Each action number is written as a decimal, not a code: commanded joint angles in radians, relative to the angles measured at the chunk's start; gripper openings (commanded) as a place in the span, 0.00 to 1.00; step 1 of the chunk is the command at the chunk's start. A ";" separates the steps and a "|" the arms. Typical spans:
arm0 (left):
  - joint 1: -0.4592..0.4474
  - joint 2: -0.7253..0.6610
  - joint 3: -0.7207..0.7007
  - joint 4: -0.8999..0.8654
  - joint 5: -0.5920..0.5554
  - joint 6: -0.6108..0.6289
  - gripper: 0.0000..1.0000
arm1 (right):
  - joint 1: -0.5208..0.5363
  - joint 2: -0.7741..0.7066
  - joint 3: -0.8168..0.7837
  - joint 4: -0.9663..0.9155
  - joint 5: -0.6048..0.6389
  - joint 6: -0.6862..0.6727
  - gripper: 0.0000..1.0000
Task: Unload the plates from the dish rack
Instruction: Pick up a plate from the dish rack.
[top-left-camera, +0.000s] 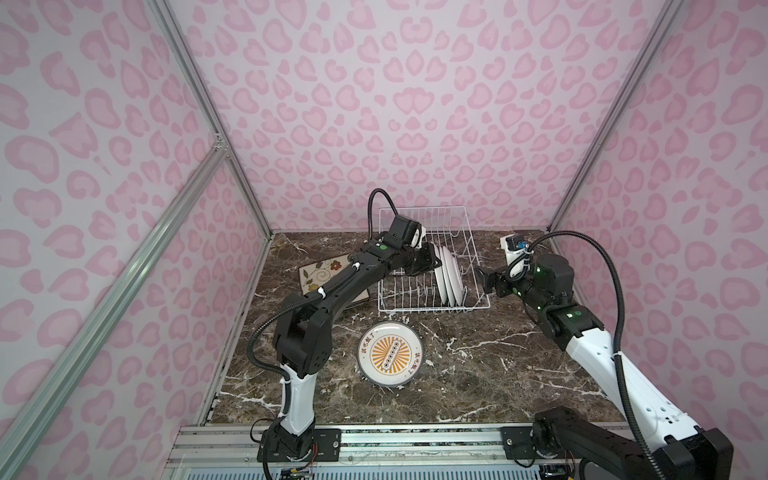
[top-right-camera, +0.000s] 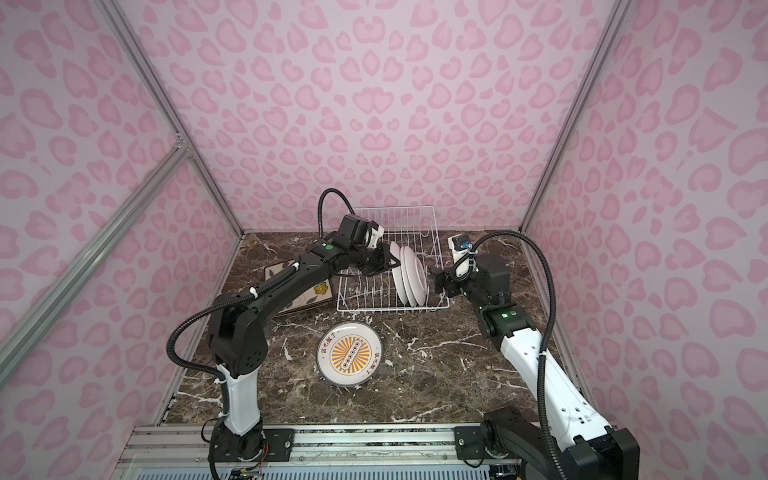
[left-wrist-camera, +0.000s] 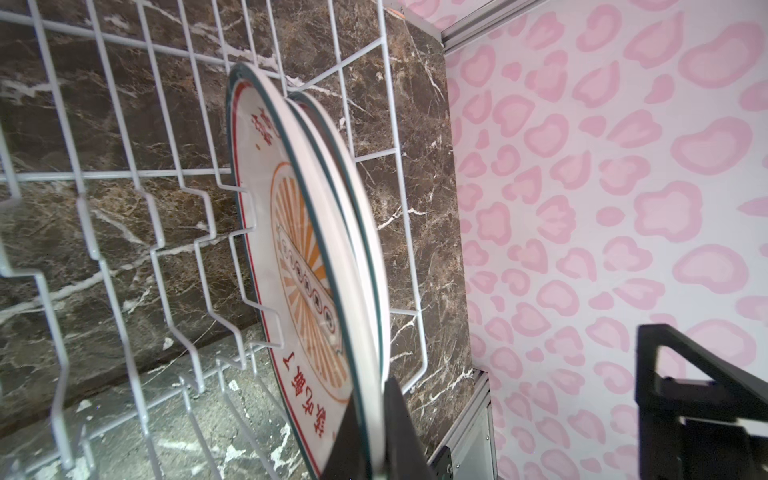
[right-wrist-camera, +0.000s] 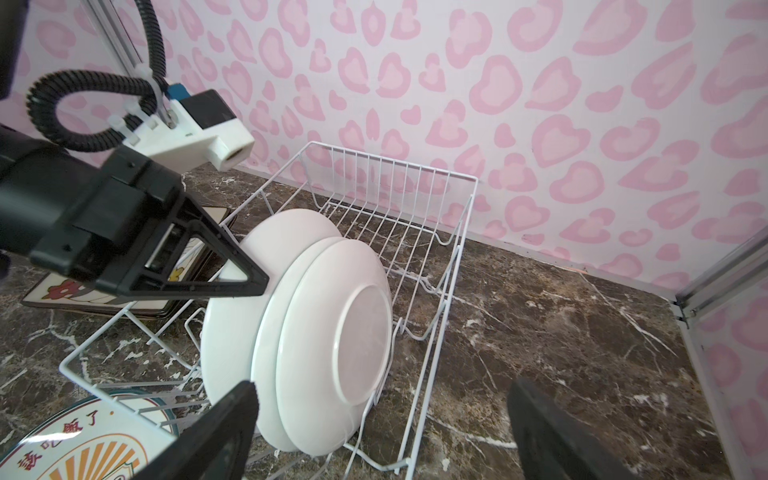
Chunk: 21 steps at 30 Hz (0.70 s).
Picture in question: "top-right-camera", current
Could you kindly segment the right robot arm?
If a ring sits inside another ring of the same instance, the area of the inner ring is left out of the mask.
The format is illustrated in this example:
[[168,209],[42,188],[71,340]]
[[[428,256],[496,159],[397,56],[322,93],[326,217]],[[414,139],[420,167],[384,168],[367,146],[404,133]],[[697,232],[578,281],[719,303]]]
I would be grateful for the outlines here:
[[510,272],[498,255],[484,254],[459,274],[431,272],[435,288],[468,300],[481,333],[532,393],[538,421],[513,407],[484,415],[483,455],[513,456],[521,479],[636,479],[640,446],[592,407],[549,351],[543,333],[510,292]]

